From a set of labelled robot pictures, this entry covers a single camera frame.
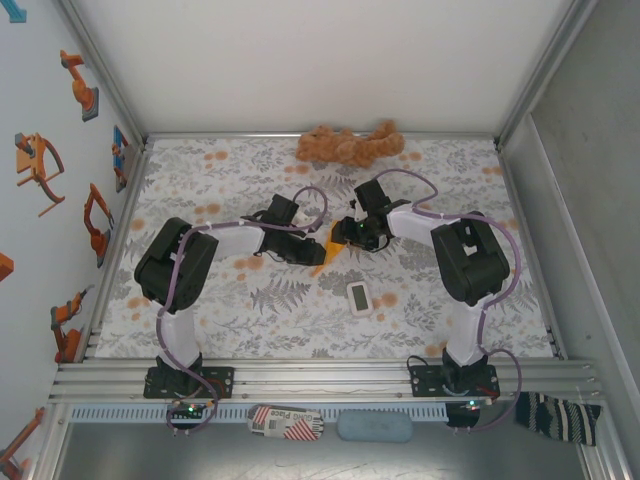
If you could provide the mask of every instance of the purple cable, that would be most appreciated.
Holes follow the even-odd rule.
[[[413,206],[414,207],[416,205],[422,203],[422,202],[427,202],[427,201],[429,201],[429,200],[431,200],[433,198],[436,198],[438,196],[438,193],[439,193],[438,192],[438,187],[436,187],[431,180],[429,180],[426,177],[423,177],[419,173],[415,173],[415,172],[412,172],[410,170],[403,170],[402,168],[388,168],[387,170],[381,171],[379,174],[377,174],[375,177],[373,177],[372,180],[377,180],[381,176],[386,175],[387,173],[392,173],[392,172],[404,173],[406,175],[411,175],[412,177],[416,177],[417,179],[422,180],[424,183],[426,183],[427,185],[429,185],[433,189],[433,193],[431,195],[429,195],[428,197],[424,197],[424,198],[421,198],[420,200],[416,200],[415,202],[413,202]]]
[[[506,348],[496,348],[496,349],[491,350],[489,352],[482,345],[482,337],[483,337],[483,334],[484,334],[484,325],[485,325],[485,322],[486,322],[486,319],[487,319],[487,309],[489,307],[497,304],[498,302],[501,302],[505,298],[507,298],[513,292],[513,290],[515,290],[516,285],[518,283],[518,280],[520,279],[520,272],[522,271],[522,258],[520,257],[520,250],[518,249],[518,245],[516,243],[516,239],[513,238],[513,235],[511,235],[511,233],[509,233],[509,231],[506,228],[504,228],[502,225],[500,225],[498,222],[496,222],[492,218],[484,217],[482,215],[474,215],[474,214],[471,214],[471,213],[467,213],[467,214],[439,214],[439,213],[425,212],[424,210],[420,210],[416,206],[415,203],[413,204],[412,211],[413,211],[413,213],[415,213],[417,215],[421,215],[423,217],[428,217],[428,218],[434,218],[434,219],[442,219],[442,220],[467,219],[467,220],[477,220],[477,221],[480,221],[480,222],[487,223],[487,224],[491,225],[492,227],[495,227],[496,229],[498,229],[505,236],[505,238],[507,239],[507,241],[511,245],[511,248],[513,249],[513,255],[515,257],[516,265],[515,265],[515,269],[514,269],[515,272],[513,274],[513,278],[511,279],[511,283],[509,284],[509,286],[507,287],[507,289],[504,292],[502,292],[500,295],[498,295],[493,300],[487,302],[482,307],[482,312],[480,313],[480,322],[478,323],[477,343],[478,343],[478,348],[480,349],[480,351],[484,355],[487,355],[488,357],[490,357],[491,355],[494,355],[496,353],[506,353],[509,357],[511,357],[511,360],[513,360],[513,363],[514,363],[514,365],[516,367],[516,371],[518,373],[518,386],[516,388],[516,392],[515,392],[515,395],[514,395],[514,398],[513,398],[513,402],[511,402],[511,404],[503,412],[503,414],[500,415],[495,420],[487,423],[486,425],[481,425],[479,427],[469,428],[467,431],[469,433],[471,433],[471,432],[482,432],[482,431],[489,430],[491,428],[497,427],[498,425],[500,425],[502,422],[504,422],[507,419],[507,417],[511,414],[513,409],[516,407],[516,403],[518,402],[518,398],[520,398],[520,393],[522,392],[522,368],[520,367],[520,362],[518,362],[518,359],[516,358],[516,356],[512,352],[507,350]]]
[[[192,227],[187,233],[183,235],[182,239],[180,240],[180,245],[178,246],[178,251],[176,252],[176,257],[173,264],[173,270],[171,272],[171,279],[169,281],[169,291],[167,292],[167,299],[165,301],[165,304],[162,306],[162,308],[158,310],[158,315],[156,317],[156,335],[158,336],[158,343],[160,344],[160,348],[162,348],[162,351],[167,356],[167,358],[180,370],[185,372],[191,378],[194,378],[195,380],[200,382],[209,391],[209,393],[211,393],[211,397],[213,399],[213,408],[211,410],[211,413],[202,421],[202,423],[200,423],[200,425],[197,425],[193,428],[186,430],[185,431],[186,434],[189,434],[189,432],[192,432],[192,431],[197,432],[198,430],[204,428],[213,419],[213,417],[216,415],[218,411],[218,400],[219,400],[218,394],[216,393],[215,389],[209,382],[207,382],[204,378],[202,378],[197,373],[189,370],[187,366],[180,363],[173,356],[173,354],[167,348],[167,344],[164,341],[164,337],[162,336],[162,318],[164,317],[164,314],[168,310],[167,305],[171,305],[171,303],[173,302],[173,297],[175,296],[175,293],[176,293],[176,284],[178,282],[178,272],[180,271],[180,264],[182,263],[182,259],[184,257],[184,250],[186,248],[187,241],[196,232],[203,232],[206,230],[216,230],[216,229],[227,228],[227,227],[249,226],[249,227],[270,228],[273,230],[282,230],[285,232],[297,232],[297,231],[307,230],[307,229],[317,229],[319,228],[320,225],[322,225],[322,220],[324,219],[324,216],[327,214],[327,211],[329,209],[329,199],[327,198],[327,195],[322,190],[320,190],[318,187],[314,187],[311,185],[298,190],[298,192],[296,192],[296,194],[293,196],[293,201],[295,201],[295,199],[298,198],[298,196],[302,192],[308,191],[308,190],[314,190],[320,193],[320,195],[322,196],[322,200],[324,202],[324,208],[322,210],[322,213],[320,213],[318,218],[316,218],[309,225],[303,225],[301,227],[298,227],[298,226],[288,227],[288,226],[280,226],[280,225],[270,225],[270,224],[261,223],[261,222],[250,222],[250,221],[225,222],[225,223],[217,223],[213,225],[202,225],[199,227]],[[171,423],[171,415],[177,409],[178,409],[178,406],[168,410],[167,415],[165,417],[165,422],[167,426],[171,429],[174,429],[174,431],[176,427],[175,425],[173,425],[173,423]]]

